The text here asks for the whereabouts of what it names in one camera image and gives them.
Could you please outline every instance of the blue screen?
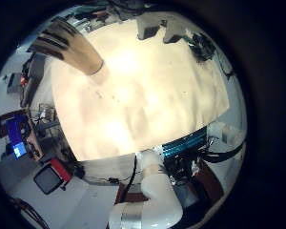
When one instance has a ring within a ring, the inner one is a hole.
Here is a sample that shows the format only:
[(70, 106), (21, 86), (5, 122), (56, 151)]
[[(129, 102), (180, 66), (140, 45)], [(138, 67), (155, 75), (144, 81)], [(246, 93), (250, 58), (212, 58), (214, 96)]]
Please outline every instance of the blue screen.
[(17, 158), (19, 158), (20, 156), (22, 156), (27, 152), (25, 144), (23, 142), (19, 142), (18, 144), (13, 145), (12, 148)]

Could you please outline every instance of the black object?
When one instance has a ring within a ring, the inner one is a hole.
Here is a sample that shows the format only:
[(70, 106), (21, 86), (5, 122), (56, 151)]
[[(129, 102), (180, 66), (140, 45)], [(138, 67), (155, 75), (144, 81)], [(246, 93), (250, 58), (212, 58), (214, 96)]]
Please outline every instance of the black object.
[(133, 179), (135, 177), (135, 171), (136, 171), (136, 156), (134, 156), (134, 166), (133, 166), (133, 173), (132, 173), (132, 177), (130, 179), (130, 182), (128, 183), (128, 185), (126, 186), (126, 188), (123, 190), (123, 193), (121, 195), (121, 200), (120, 202), (124, 202), (126, 199), (126, 195), (128, 193), (128, 191), (130, 190), (132, 184), (133, 184)]
[(41, 191), (48, 195), (57, 189), (64, 180), (48, 164), (42, 168), (34, 177), (34, 181)]
[(191, 177), (189, 181), (196, 191), (198, 202), (183, 209), (181, 220), (174, 225), (172, 229), (184, 229), (200, 222), (212, 206), (211, 199), (203, 187), (203, 184), (195, 177)]
[(108, 182), (113, 183), (113, 184), (119, 184), (120, 180), (118, 178), (109, 177)]
[(215, 46), (204, 34), (194, 33), (190, 44), (190, 48), (198, 62), (204, 62), (213, 58), (215, 54)]
[(210, 163), (219, 163), (219, 162), (225, 161), (235, 156), (242, 149), (242, 147), (243, 147), (243, 143), (237, 146), (234, 150), (228, 151), (225, 153), (210, 152), (207, 149), (207, 150), (199, 151), (197, 153), (197, 156), (199, 156), (201, 159), (208, 161)]

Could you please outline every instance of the table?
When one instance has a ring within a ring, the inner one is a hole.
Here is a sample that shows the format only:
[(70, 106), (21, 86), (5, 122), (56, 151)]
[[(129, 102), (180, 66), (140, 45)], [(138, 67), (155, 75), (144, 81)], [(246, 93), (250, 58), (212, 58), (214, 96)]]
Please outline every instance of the table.
[(229, 108), (219, 68), (197, 63), (180, 40), (163, 44), (164, 29), (138, 40), (134, 20), (88, 34), (104, 60), (84, 75), (53, 59), (55, 108), (77, 160), (123, 156), (188, 135)]

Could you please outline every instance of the wire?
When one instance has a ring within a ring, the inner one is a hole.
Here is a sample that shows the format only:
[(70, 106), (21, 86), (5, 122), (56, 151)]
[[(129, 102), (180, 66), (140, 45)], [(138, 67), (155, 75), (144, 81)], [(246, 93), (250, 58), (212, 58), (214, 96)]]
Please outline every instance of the wire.
[(134, 156), (133, 174), (132, 174), (131, 180), (128, 183), (128, 185), (126, 186), (126, 188), (123, 190), (120, 202), (124, 202), (125, 201), (126, 195), (127, 195), (128, 191), (130, 190), (130, 188), (132, 186), (132, 183), (133, 183), (133, 179), (134, 179), (134, 176), (135, 176), (135, 170), (136, 170), (136, 156)]
[[(132, 177), (132, 175), (130, 175), (129, 177), (126, 177), (126, 178), (119, 179), (119, 181), (125, 181), (125, 180), (128, 180), (131, 177)], [(108, 178), (103, 178), (103, 177), (85, 176), (85, 178), (95, 178), (95, 179), (106, 180), (106, 181), (110, 182)]]
[(43, 229), (50, 229), (48, 224), (42, 219), (42, 217), (36, 212), (36, 210), (32, 206), (30, 206), (27, 202), (25, 202), (23, 199), (10, 197), (10, 202), (15, 206), (16, 209), (25, 212)]
[(218, 57), (218, 62), (219, 62), (219, 65), (220, 65), (220, 68), (221, 68), (221, 71), (228, 77), (228, 80), (230, 79), (231, 76), (235, 75), (235, 72), (233, 69), (230, 70), (229, 73), (226, 73), (224, 68), (223, 68), (223, 65), (222, 65), (222, 60), (220, 58), (220, 54), (219, 54), (219, 51), (217, 49), (215, 49), (216, 52), (217, 52), (217, 57)]
[(125, 180), (127, 180), (127, 179), (129, 179), (129, 178), (131, 178), (132, 177), (132, 175), (130, 175), (129, 177), (126, 177), (126, 178), (123, 178), (123, 179), (120, 179), (120, 181), (125, 181)]
[(228, 151), (225, 153), (216, 153), (216, 152), (210, 152), (208, 149), (202, 150), (198, 153), (198, 156), (210, 163), (219, 163), (222, 161), (225, 161), (233, 156), (235, 156), (243, 147), (243, 143), (241, 143), (239, 146), (237, 146), (234, 150)]

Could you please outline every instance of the small monitor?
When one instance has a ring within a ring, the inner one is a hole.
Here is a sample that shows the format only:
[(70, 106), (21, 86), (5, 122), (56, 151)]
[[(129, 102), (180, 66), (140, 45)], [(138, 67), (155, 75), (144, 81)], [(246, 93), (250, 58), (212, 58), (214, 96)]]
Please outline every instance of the small monitor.
[(19, 158), (20, 156), (27, 153), (25, 144), (23, 142), (19, 142), (12, 146), (13, 152), (15, 153), (16, 157)]
[(52, 169), (50, 164), (35, 175), (34, 181), (46, 195), (53, 192), (63, 183), (63, 179)]

